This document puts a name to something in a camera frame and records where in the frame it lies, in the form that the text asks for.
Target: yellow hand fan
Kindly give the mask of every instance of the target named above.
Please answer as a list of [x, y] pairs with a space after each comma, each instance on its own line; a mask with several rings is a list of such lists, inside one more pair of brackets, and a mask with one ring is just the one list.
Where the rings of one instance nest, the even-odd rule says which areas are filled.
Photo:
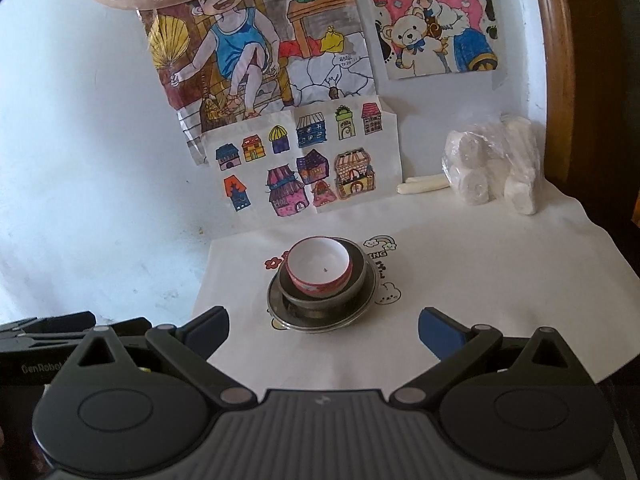
[[151, 57], [158, 70], [169, 68], [189, 46], [187, 24], [173, 16], [156, 16], [148, 38]]

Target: purple house drawing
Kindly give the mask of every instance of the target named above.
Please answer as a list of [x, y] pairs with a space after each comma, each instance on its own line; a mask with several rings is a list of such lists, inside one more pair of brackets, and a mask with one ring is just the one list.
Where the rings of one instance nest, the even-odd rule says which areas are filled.
[[297, 158], [296, 166], [304, 184], [313, 184], [329, 176], [329, 161], [316, 150]]
[[278, 216], [291, 216], [309, 206], [305, 186], [296, 179], [288, 164], [269, 170], [269, 202]]

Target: drawing of boy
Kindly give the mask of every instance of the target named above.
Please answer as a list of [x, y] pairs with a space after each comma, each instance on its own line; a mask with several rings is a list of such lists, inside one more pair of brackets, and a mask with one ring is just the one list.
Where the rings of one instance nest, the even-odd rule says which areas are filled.
[[195, 16], [214, 16], [216, 22], [209, 29], [193, 62], [171, 76], [172, 86], [199, 72], [215, 52], [218, 69], [223, 78], [231, 81], [225, 112], [237, 110], [242, 101], [238, 87], [246, 76], [244, 88], [244, 118], [257, 117], [255, 97], [262, 84], [262, 74], [277, 73], [280, 38], [273, 23], [255, 7], [239, 8], [243, 0], [197, 0], [193, 2]]
[[460, 72], [469, 70], [493, 70], [498, 59], [487, 43], [484, 34], [471, 27], [469, 17], [462, 9], [452, 9], [438, 0], [413, 0], [408, 14], [415, 9], [424, 12], [425, 19], [435, 18], [442, 29], [440, 39], [453, 38], [456, 65]]

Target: drawn yellow bag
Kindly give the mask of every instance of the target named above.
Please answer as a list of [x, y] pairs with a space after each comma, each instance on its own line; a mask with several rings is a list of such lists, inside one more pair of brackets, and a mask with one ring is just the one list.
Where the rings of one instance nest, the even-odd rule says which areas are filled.
[[333, 25], [329, 25], [324, 38], [320, 40], [320, 52], [339, 53], [344, 50], [344, 35], [334, 30]]

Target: pink house drawing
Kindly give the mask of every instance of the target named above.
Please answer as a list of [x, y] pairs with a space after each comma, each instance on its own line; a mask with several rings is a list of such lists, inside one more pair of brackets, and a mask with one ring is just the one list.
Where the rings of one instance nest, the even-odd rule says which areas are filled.
[[278, 216], [291, 216], [309, 206], [305, 186], [296, 179], [288, 164], [269, 170], [269, 202]]

